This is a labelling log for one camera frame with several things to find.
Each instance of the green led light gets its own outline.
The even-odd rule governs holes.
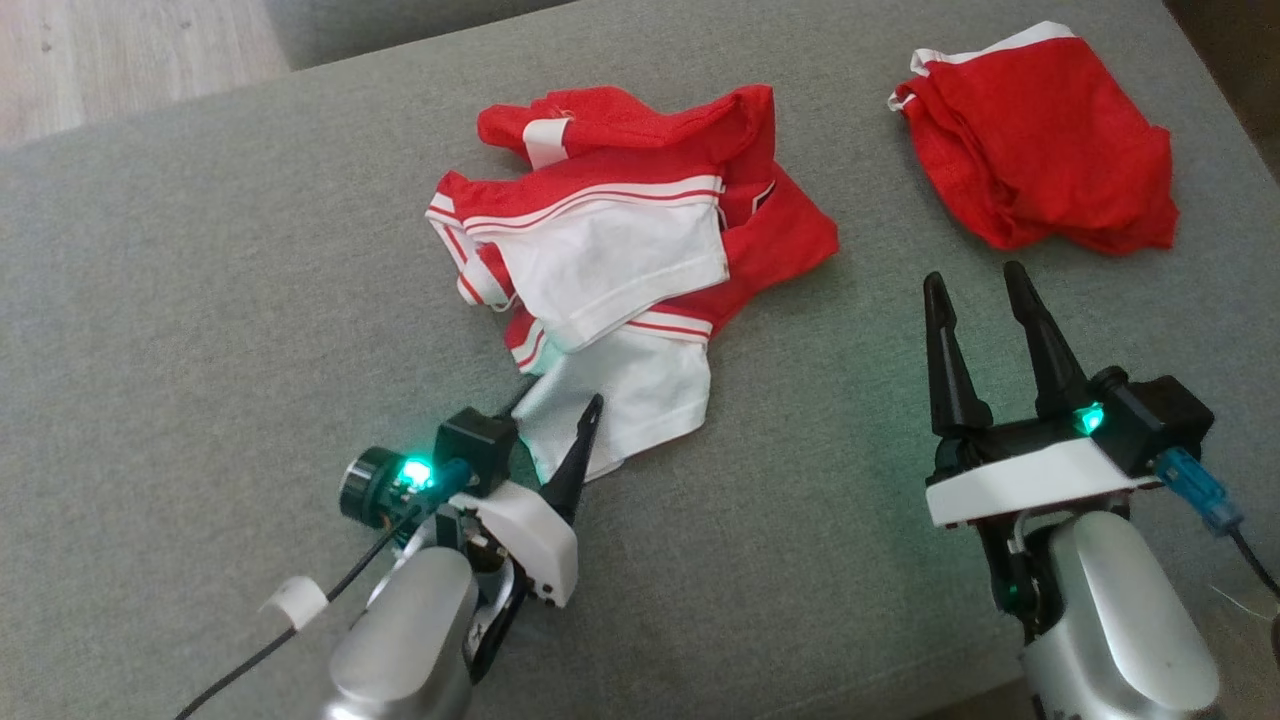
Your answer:
[[[431,482],[431,466],[421,460],[406,460],[404,466],[401,468],[399,479],[412,492],[419,492],[435,484]]]
[[[1088,407],[1082,407],[1075,411],[1075,429],[1080,430],[1083,434],[1093,434],[1093,430],[1098,429],[1102,420],[1106,418],[1106,413],[1102,411],[1102,405],[1094,402]]]

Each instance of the red and white jersey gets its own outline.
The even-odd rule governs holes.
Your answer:
[[[660,300],[728,279],[712,165],[596,152],[515,182],[449,173],[426,217],[467,302],[516,296],[564,352]]]
[[[534,172],[449,173],[428,219],[463,299],[509,309],[507,347],[541,375],[513,416],[544,482],[595,392],[589,478],[700,427],[710,337],[837,250],[835,223],[773,163],[768,87],[672,115],[617,88],[562,91],[479,126]]]
[[[1001,250],[1051,233],[1108,255],[1174,243],[1169,131],[1093,50],[1043,22],[986,50],[916,50],[890,97],[934,188]]]

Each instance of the gray fabric surface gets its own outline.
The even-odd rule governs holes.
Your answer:
[[[264,0],[293,69],[513,18],[570,0]]]
[[[525,611],[472,716],[892,720],[1010,679],[978,539],[924,505],[923,277],[997,418],[1032,413],[1029,363],[1006,256],[948,219],[884,97],[918,46],[1044,18],[1172,131],[1184,214],[1171,252],[1018,258],[1087,369],[1174,373],[1217,411],[1208,462],[1280,565],[1280,191],[1157,4],[582,0],[0,159],[0,714],[170,716],[282,629],[255,614],[282,579],[346,571],[374,539],[337,514],[347,461],[517,383],[421,218],[434,183],[512,170],[481,108],[595,83],[662,109],[772,83],[842,251],[713,342],[705,428],[588,488],[571,607]],[[1247,582],[1176,498],[1135,520],[1193,609]],[[314,716],[376,577],[201,717]]]

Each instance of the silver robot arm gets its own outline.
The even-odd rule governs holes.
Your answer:
[[[1128,520],[1073,518],[1047,555],[1061,615],[1021,655],[1041,717],[1219,717],[1213,657]]]
[[[479,598],[466,556],[410,557],[329,661],[337,697],[324,720],[454,720],[471,703],[462,647]]]
[[[572,523],[602,406],[591,398],[572,448],[538,492],[477,478],[477,466],[506,468],[490,455],[509,451],[509,433],[507,419],[468,411],[442,429],[434,470],[381,448],[348,468],[346,514],[430,514],[401,538],[396,566],[334,651],[323,720],[461,720],[524,600],[566,606],[577,585]],[[474,442],[485,434],[493,442]]]
[[[1108,368],[1085,380],[1025,269],[1006,264],[1005,282],[1038,391],[1037,416],[1006,424],[974,391],[942,277],[924,282],[942,438],[925,489],[933,523],[977,529],[996,606],[1023,624],[1041,719],[1221,717],[1213,659],[1128,520],[1129,497],[1161,487],[1157,468],[1199,457],[1213,414],[1171,377],[1129,383]],[[1229,524],[1225,507],[1215,510]]]

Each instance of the black cable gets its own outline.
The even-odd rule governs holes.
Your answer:
[[[1230,534],[1231,539],[1235,541],[1235,547],[1240,548],[1240,555],[1244,556],[1244,561],[1253,569],[1253,574],[1262,580],[1262,584],[1266,585],[1267,589],[1271,591],[1271,594],[1276,596],[1276,601],[1280,602],[1280,584],[1276,584],[1271,573],[1267,573],[1267,569],[1262,566],[1262,561],[1253,553],[1253,548],[1249,547],[1249,543],[1244,539],[1244,536],[1240,534],[1240,530],[1233,529]],[[1280,614],[1276,614],[1271,619],[1271,655],[1275,657],[1276,667],[1280,667]]]
[[[347,589],[347,585],[349,585],[352,580],[355,580],[356,577],[365,570],[365,568],[369,568],[369,564],[374,561],[374,557],[376,557],[378,553],[381,552],[384,547],[387,547],[387,543],[392,542],[392,538],[396,537],[396,534],[401,530],[401,528],[403,528],[406,523],[416,518],[421,510],[422,510],[421,507],[411,509],[394,525],[387,528],[387,532],[383,533],[383,537],[378,538],[378,542],[374,543],[374,547],[369,548],[369,552],[366,552],[365,556],[361,557],[355,566],[352,566],[352,569],[346,574],[346,577],[338,580],[338,584],[334,585],[332,591],[325,593],[325,600],[333,602],[335,597],[342,594],[342,591]],[[289,628],[288,630],[280,633],[280,635],[274,641],[269,642],[266,647],[255,652],[248,660],[241,662],[239,666],[237,666],[234,670],[223,675],[212,685],[209,685],[209,689],[196,696],[196,700],[187,703],[187,707],[183,707],[182,712],[179,712],[177,717],[174,717],[174,720],[187,720],[188,717],[191,717],[193,712],[200,710],[200,706],[209,702],[211,697],[220,693],[223,689],[227,688],[227,685],[234,683],[241,675],[252,670],[255,665],[266,660],[269,655],[280,650],[280,646],[289,642],[289,638],[292,638],[296,634],[298,634],[298,632],[293,628]]]
[[[1240,555],[1244,556],[1244,561],[1249,564],[1249,568],[1253,568],[1253,574],[1262,580],[1262,584],[1271,591],[1271,594],[1276,596],[1276,601],[1280,601],[1280,584],[1276,584],[1271,573],[1267,573],[1267,569],[1262,566],[1262,561],[1258,560],[1258,556],[1253,555],[1253,548],[1244,541],[1244,536],[1240,534],[1239,529],[1233,529],[1230,534],[1231,539],[1235,541],[1235,547],[1240,548]]]
[[[191,714],[195,712],[195,711],[197,711],[197,710],[200,710],[200,706],[205,705],[206,702],[209,702],[209,698],[211,698],[215,694],[223,692],[223,689],[227,685],[234,683],[241,675],[243,675],[244,673],[248,673],[250,670],[252,670],[255,665],[257,665],[259,662],[266,660],[266,656],[269,656],[273,652],[280,650],[280,646],[283,646],[285,642],[289,641],[289,638],[292,638],[296,634],[298,634],[298,632],[294,630],[293,628],[289,628],[288,630],[284,630],[283,633],[280,633],[280,637],[278,637],[274,641],[271,641],[270,643],[268,643],[268,646],[264,647],[262,650],[255,652],[253,656],[250,657],[248,660],[246,660],[244,662],[241,662],[239,667],[237,667],[237,669],[232,670],[230,673],[223,675],[223,678],[220,680],[218,680],[212,685],[209,685],[207,691],[205,691],[205,692],[200,693],[198,696],[196,696],[196,700],[191,701],[189,703],[187,703],[187,707],[182,708],[182,712],[178,714],[178,717],[175,720],[187,720],[187,717],[191,717]]]

